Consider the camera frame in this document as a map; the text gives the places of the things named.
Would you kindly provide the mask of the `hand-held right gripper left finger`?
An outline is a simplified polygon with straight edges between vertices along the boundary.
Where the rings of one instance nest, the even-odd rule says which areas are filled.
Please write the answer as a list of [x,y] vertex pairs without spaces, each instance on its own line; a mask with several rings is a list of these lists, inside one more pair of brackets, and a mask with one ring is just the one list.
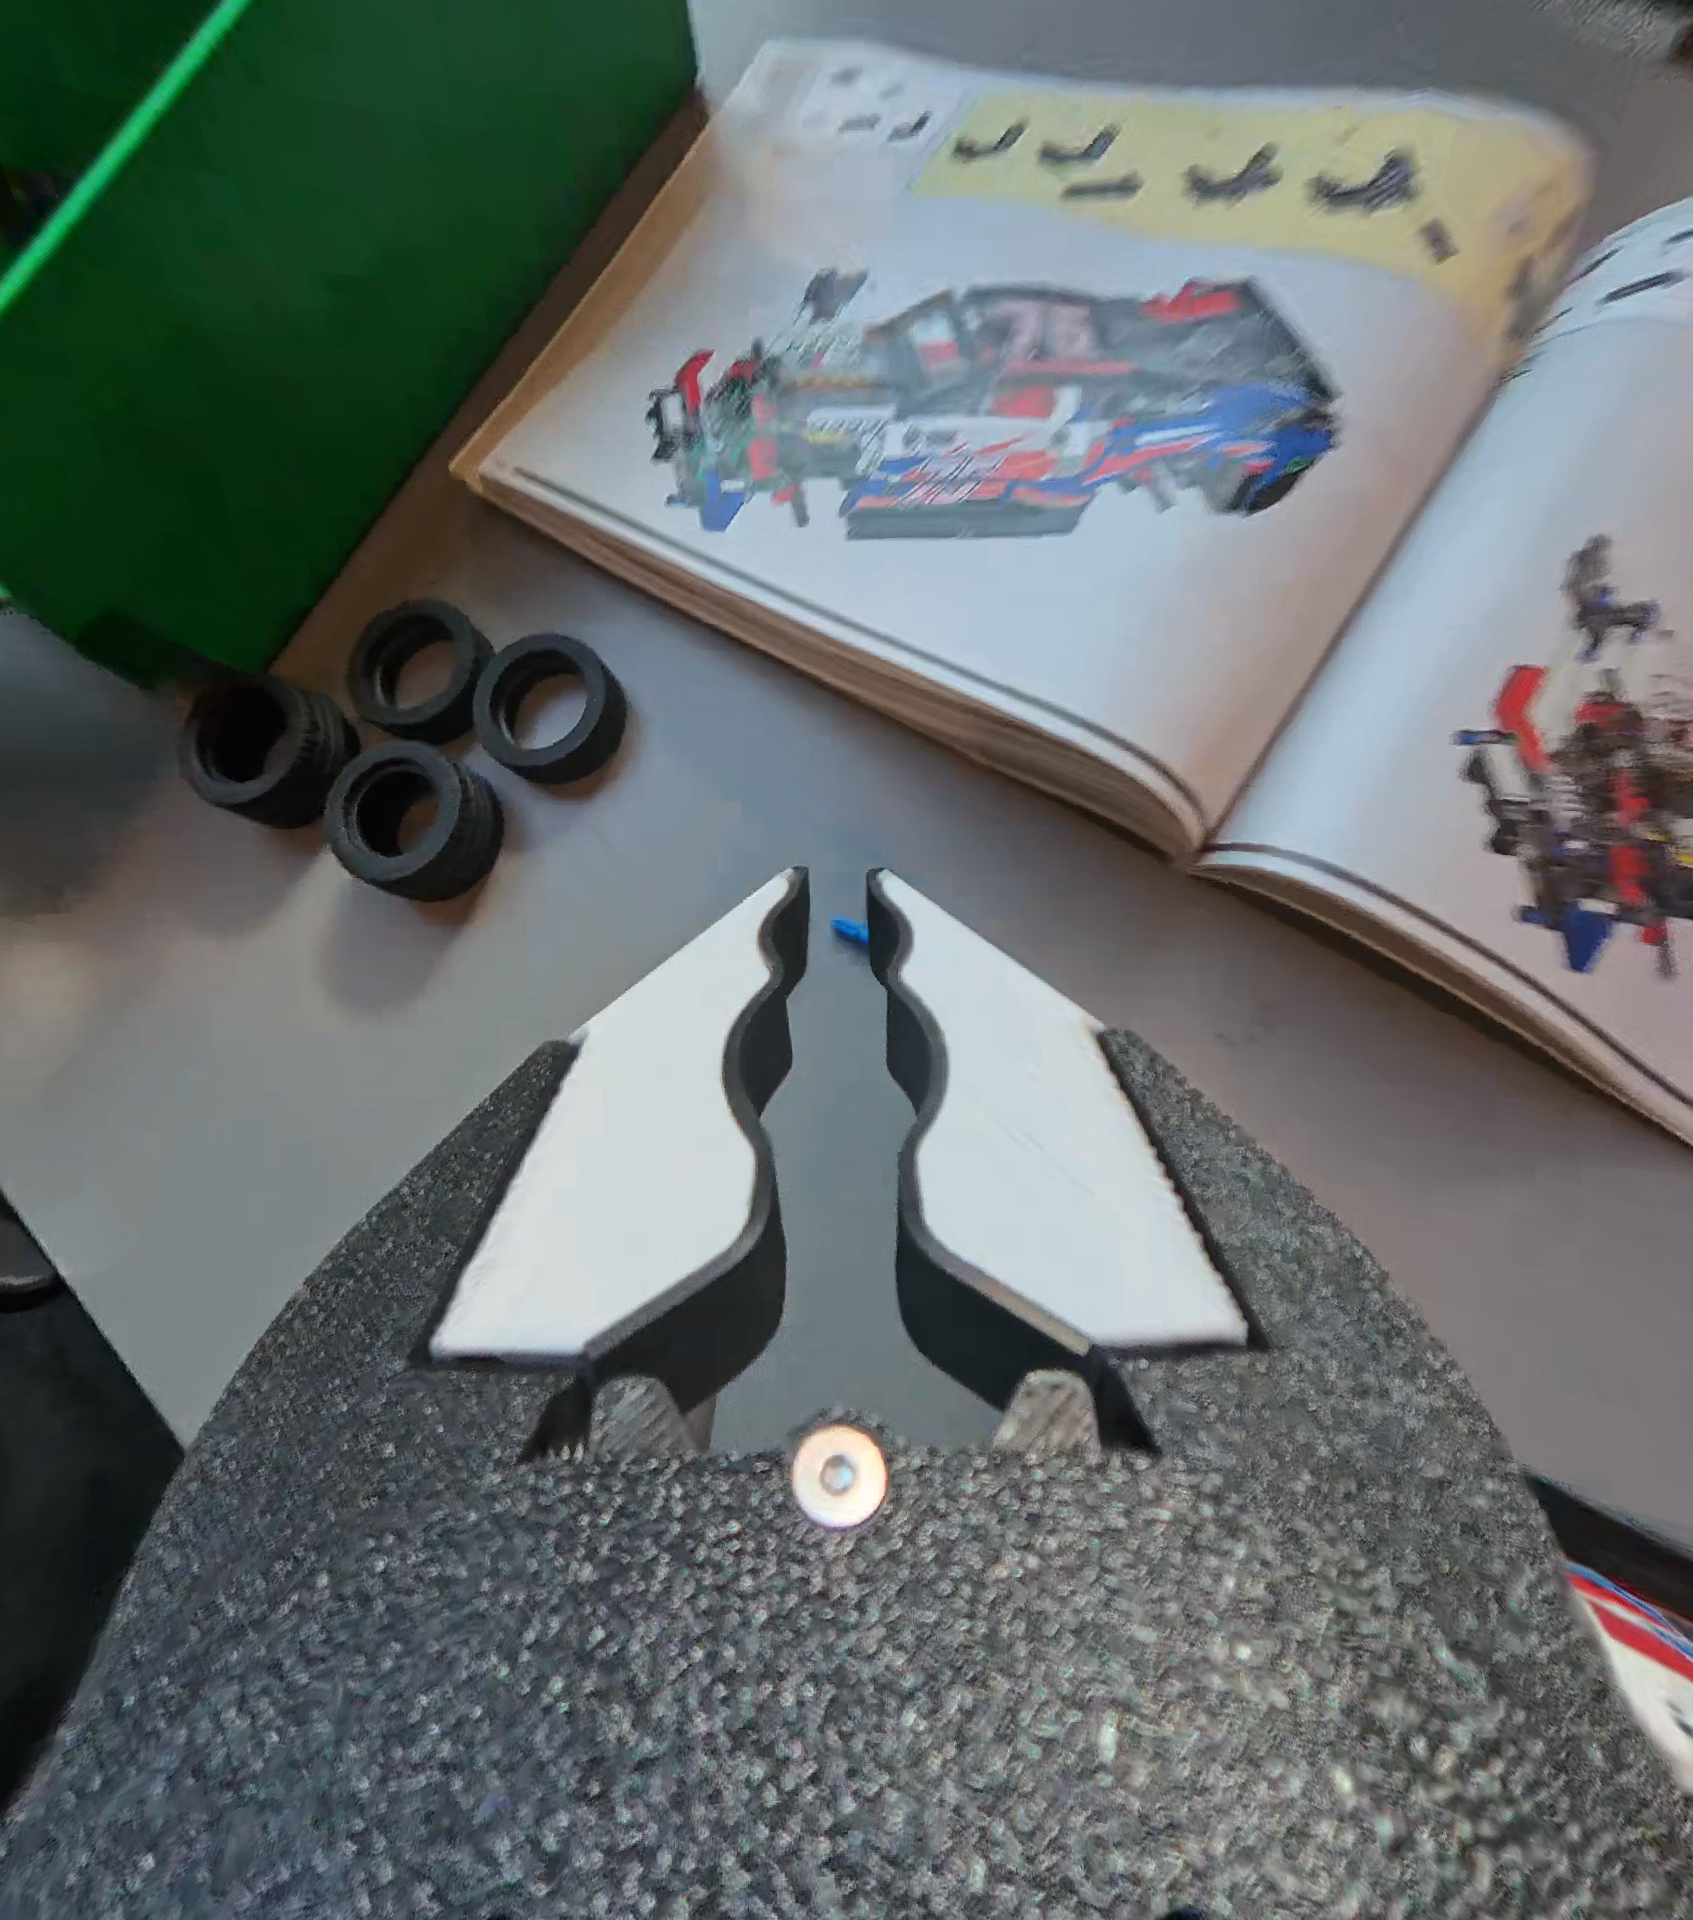
[[807,937],[807,871],[785,870],[570,1034],[427,1364],[647,1376],[693,1413],[763,1351],[787,1249],[762,1114]]

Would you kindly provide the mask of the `green plastic storage bin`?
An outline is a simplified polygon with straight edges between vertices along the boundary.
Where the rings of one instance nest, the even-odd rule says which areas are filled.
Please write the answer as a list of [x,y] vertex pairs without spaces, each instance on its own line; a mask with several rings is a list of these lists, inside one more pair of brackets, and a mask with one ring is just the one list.
[[0,595],[269,667],[696,74],[682,4],[0,5]]

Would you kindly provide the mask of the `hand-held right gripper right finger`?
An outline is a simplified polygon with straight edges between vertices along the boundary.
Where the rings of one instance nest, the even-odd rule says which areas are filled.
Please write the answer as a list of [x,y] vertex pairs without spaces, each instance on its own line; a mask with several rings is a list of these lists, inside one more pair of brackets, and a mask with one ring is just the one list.
[[1127,1421],[1120,1366],[1248,1349],[1224,1255],[1107,1027],[889,870],[866,879],[885,1070],[911,1107],[895,1291],[911,1345],[1005,1413],[1031,1375]]

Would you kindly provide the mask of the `thick instruction booklet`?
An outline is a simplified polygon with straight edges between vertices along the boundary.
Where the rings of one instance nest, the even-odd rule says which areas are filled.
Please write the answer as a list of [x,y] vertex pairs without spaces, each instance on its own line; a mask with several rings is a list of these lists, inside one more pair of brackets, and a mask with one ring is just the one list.
[[453,458],[1693,1147],[1693,162],[768,41]]

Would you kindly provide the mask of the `black rubber toy tire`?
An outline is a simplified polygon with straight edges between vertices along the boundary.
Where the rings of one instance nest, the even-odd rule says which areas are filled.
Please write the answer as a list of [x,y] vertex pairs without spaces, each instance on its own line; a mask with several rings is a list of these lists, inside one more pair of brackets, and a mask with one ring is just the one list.
[[329,786],[325,843],[381,894],[447,902],[490,877],[504,814],[493,786],[441,750],[386,743],[352,754]]
[[184,715],[180,771],[211,808],[267,829],[304,829],[357,753],[343,706],[315,688],[249,677],[199,691]]
[[368,728],[447,747],[474,730],[474,691],[490,660],[486,636],[460,608],[401,602],[352,642],[348,696]]
[[[545,683],[573,682],[583,695],[575,722],[554,743],[526,744],[516,719],[526,700]],[[603,659],[570,636],[522,636],[496,650],[474,683],[474,735],[480,750],[504,773],[541,789],[575,786],[617,758],[626,700]]]

